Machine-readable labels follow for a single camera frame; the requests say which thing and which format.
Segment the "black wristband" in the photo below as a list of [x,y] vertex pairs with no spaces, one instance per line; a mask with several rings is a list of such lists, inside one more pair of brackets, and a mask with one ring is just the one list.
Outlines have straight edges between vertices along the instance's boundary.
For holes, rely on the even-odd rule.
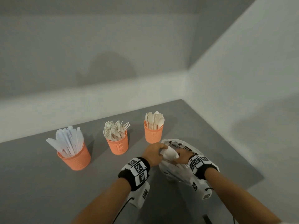
[[133,158],[122,168],[122,171],[118,174],[118,178],[126,179],[131,186],[131,191],[136,191],[149,177],[149,170],[150,164],[145,158]]
[[207,157],[202,156],[202,155],[192,155],[189,158],[189,166],[194,173],[194,175],[199,178],[206,180],[204,173],[208,168],[214,168],[218,171],[217,167],[215,167],[211,161],[208,160]]

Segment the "orange cup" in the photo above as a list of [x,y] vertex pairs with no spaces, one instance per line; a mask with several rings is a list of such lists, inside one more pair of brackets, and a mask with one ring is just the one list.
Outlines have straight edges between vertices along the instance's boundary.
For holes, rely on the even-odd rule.
[[59,158],[61,158],[72,170],[82,170],[85,168],[91,160],[90,154],[87,150],[85,143],[83,143],[83,147],[80,152],[76,155],[64,158],[59,152],[57,152]]
[[119,141],[113,142],[108,139],[106,140],[113,154],[116,155],[124,154],[129,148],[127,131],[125,131],[125,137]]
[[144,124],[145,140],[151,144],[159,142],[162,138],[162,131],[164,125],[162,125],[160,129],[150,130],[149,128],[146,127],[145,121],[143,124]]

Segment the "gray table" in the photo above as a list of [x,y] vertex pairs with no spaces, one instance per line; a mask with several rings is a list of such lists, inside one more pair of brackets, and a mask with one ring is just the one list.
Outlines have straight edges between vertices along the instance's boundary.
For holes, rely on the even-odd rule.
[[[69,223],[82,208],[117,178],[124,164],[142,154],[148,143],[143,120],[148,111],[160,111],[166,119],[163,139],[182,139],[199,148],[221,172],[244,188],[263,177],[183,100],[103,118],[77,126],[83,131],[92,155],[89,166],[71,170],[48,143],[49,131],[0,144],[0,223]],[[107,120],[130,122],[129,150],[114,155],[103,137]],[[159,168],[150,171],[151,189],[142,209],[126,206],[116,223],[199,223],[203,214],[217,215],[222,206],[216,194],[199,201],[181,183],[170,183]],[[232,223],[223,217],[222,223]]]

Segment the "orange mesh cup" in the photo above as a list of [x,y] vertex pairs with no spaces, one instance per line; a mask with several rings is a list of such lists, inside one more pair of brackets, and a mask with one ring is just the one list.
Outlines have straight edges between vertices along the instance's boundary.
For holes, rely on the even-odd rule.
[[162,125],[160,129],[150,130],[149,128],[146,127],[145,121],[143,124],[144,124],[145,140],[151,144],[159,142],[162,138],[162,131],[164,125]]
[[57,152],[59,158],[61,158],[72,170],[82,170],[85,168],[91,160],[90,154],[87,150],[85,143],[83,143],[83,147],[80,152],[76,155],[64,158],[59,152]]
[[113,142],[108,139],[106,140],[113,154],[116,155],[124,154],[129,148],[127,131],[125,131],[125,137],[117,142]]

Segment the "hand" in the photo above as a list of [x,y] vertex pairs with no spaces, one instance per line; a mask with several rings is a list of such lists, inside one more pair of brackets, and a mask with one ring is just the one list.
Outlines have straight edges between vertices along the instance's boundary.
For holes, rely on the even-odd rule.
[[168,146],[161,143],[151,144],[145,149],[141,157],[145,158],[151,167],[156,166],[163,160],[163,156],[159,154],[160,148],[167,149]]
[[173,160],[173,163],[181,163],[181,164],[188,164],[189,159],[194,154],[186,149],[178,148],[176,152],[180,155],[179,158]]

